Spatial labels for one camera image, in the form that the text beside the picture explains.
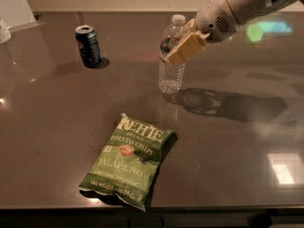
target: snack bag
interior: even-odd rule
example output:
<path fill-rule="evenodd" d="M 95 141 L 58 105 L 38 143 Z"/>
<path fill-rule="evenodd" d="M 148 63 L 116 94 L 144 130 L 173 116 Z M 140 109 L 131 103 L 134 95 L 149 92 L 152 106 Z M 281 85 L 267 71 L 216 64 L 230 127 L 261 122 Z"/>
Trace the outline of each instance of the snack bag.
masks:
<path fill-rule="evenodd" d="M 145 211 L 144 202 L 162 160 L 161 147 L 172 133 L 122 114 L 80 190 L 116 195 Z"/>

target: bottle cap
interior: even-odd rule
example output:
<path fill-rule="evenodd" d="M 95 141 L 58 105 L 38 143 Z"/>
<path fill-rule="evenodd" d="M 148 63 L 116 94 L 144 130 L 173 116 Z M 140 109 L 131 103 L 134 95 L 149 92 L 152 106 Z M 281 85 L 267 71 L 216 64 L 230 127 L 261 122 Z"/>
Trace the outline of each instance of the bottle cap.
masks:
<path fill-rule="evenodd" d="M 181 14 L 174 14 L 172 17 L 172 23 L 176 25 L 183 25 L 186 21 L 185 16 Z"/>

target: can top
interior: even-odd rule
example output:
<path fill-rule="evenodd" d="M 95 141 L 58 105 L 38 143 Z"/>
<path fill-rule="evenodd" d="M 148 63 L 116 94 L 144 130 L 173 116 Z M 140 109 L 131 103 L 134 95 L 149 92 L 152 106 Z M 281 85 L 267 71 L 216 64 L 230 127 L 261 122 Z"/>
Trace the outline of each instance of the can top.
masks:
<path fill-rule="evenodd" d="M 88 34 L 94 30 L 94 28 L 90 25 L 79 26 L 76 29 L 76 32 L 79 34 Z"/>

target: logo on bag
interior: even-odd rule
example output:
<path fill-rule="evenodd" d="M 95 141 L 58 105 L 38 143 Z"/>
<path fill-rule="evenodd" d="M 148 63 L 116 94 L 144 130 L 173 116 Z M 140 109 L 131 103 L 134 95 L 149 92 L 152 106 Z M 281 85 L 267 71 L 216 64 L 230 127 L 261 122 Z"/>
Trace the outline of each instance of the logo on bag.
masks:
<path fill-rule="evenodd" d="M 134 148 L 130 145 L 122 145 L 120 146 L 120 153 L 124 157 L 131 157 L 134 155 Z"/>

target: can lid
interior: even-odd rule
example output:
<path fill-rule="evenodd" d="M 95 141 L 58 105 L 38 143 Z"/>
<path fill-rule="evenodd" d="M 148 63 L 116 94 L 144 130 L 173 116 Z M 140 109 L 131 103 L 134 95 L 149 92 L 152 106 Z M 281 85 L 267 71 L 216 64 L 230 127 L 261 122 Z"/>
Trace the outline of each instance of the can lid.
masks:
<path fill-rule="evenodd" d="M 186 18 L 182 14 L 174 14 L 172 17 L 172 23 L 176 25 L 183 25 L 186 21 Z"/>
<path fill-rule="evenodd" d="M 94 30 L 94 28 L 90 25 L 82 25 L 82 26 L 77 27 L 75 30 L 79 34 L 88 34 L 88 33 L 92 32 Z"/>

